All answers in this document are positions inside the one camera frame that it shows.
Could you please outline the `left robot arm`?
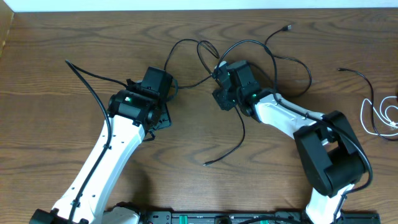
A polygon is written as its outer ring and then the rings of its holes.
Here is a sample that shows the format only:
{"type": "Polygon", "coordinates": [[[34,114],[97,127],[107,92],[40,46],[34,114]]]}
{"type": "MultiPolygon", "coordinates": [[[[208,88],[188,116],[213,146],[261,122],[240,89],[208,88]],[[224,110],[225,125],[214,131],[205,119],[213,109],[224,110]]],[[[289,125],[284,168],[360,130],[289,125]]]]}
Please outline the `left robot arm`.
{"type": "Polygon", "coordinates": [[[104,126],[81,171],[50,212],[38,209],[30,223],[139,223],[129,207],[105,206],[121,171],[146,134],[171,125],[167,111],[171,74],[149,67],[140,82],[129,80],[110,98],[104,126]]]}

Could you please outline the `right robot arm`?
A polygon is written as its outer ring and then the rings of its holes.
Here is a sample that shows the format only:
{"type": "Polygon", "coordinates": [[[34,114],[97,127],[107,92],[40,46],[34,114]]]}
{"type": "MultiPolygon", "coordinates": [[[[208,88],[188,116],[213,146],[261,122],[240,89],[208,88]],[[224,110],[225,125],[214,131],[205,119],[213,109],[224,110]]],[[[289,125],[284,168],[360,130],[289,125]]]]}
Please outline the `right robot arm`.
{"type": "Polygon", "coordinates": [[[222,110],[235,108],[295,141],[302,167],[313,187],[310,202],[296,223],[379,223],[373,213],[346,213],[342,206],[355,184],[372,169],[346,116],[306,110],[276,90],[261,88],[252,64],[223,61],[212,73],[220,89],[213,97],[222,110]]]}

